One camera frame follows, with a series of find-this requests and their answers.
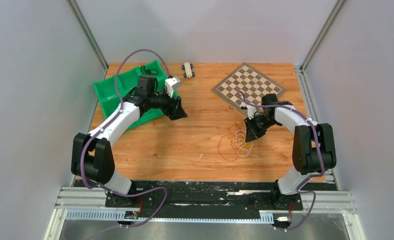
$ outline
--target gray wall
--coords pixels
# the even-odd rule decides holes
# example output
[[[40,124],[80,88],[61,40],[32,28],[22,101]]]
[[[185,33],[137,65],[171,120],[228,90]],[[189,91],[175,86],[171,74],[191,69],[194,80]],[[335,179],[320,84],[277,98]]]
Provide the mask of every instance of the gray wall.
[[[108,62],[301,64],[336,0],[78,0]],[[149,53],[134,62],[152,61]]]
[[[104,70],[66,1],[0,1],[0,240],[41,240]]]
[[[394,0],[349,0],[307,75],[367,239],[394,239]]]

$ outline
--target checkered board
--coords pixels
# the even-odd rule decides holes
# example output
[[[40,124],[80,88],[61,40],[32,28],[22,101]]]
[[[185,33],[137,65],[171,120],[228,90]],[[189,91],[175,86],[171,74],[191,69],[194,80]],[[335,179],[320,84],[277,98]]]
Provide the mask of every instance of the checkered board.
[[[243,63],[212,91],[247,116],[247,112],[241,109],[241,100],[237,97],[238,91],[242,91],[248,101],[261,105],[263,96],[276,94],[279,98],[285,92],[285,88],[249,64]]]

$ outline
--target wooden table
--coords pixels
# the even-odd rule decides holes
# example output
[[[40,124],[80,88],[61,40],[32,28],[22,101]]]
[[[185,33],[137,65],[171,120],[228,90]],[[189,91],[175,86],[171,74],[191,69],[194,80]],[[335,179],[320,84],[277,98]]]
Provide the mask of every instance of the wooden table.
[[[133,180],[189,181],[275,181],[292,166],[293,135],[285,128],[273,126],[266,135],[253,141],[252,154],[237,157],[230,141],[224,137],[234,123],[245,129],[244,115],[229,109],[211,89],[240,63],[194,63],[195,77],[183,79],[181,63],[168,64],[171,73],[179,76],[177,89],[187,118],[170,121],[162,116],[125,132],[113,148],[116,169]],[[306,114],[292,64],[251,63],[287,91],[280,100],[290,101]],[[121,72],[137,63],[126,64]],[[118,63],[110,65],[107,77],[115,74]],[[104,120],[98,105],[92,129]]]

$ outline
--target green divided tray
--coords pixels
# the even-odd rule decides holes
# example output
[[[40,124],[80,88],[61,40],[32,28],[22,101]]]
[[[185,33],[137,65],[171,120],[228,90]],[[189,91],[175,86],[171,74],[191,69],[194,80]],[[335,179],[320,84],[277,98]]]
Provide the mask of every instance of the green divided tray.
[[[158,87],[156,91],[160,91],[161,88],[164,86],[164,81],[167,78],[160,63],[155,60],[153,62],[150,62],[149,64],[146,64],[145,69],[155,69],[157,71],[158,74],[152,76],[157,78]],[[130,71],[119,74],[117,87],[119,88],[119,92],[122,97],[124,97],[133,87],[136,87],[136,85],[138,84],[138,78],[142,74],[144,73],[141,72],[140,66],[134,67]],[[104,118],[107,119],[108,116],[110,116],[114,112],[114,110],[116,110],[117,106],[120,103],[119,97],[116,95],[116,91],[114,90],[114,76],[99,82],[95,82],[94,88],[97,92],[98,101],[100,101]],[[177,96],[177,93],[174,92],[173,97],[176,98]],[[160,109],[150,109],[149,111],[144,113],[142,117],[140,117],[136,122],[130,125],[128,129],[132,129],[162,115],[163,112]]]

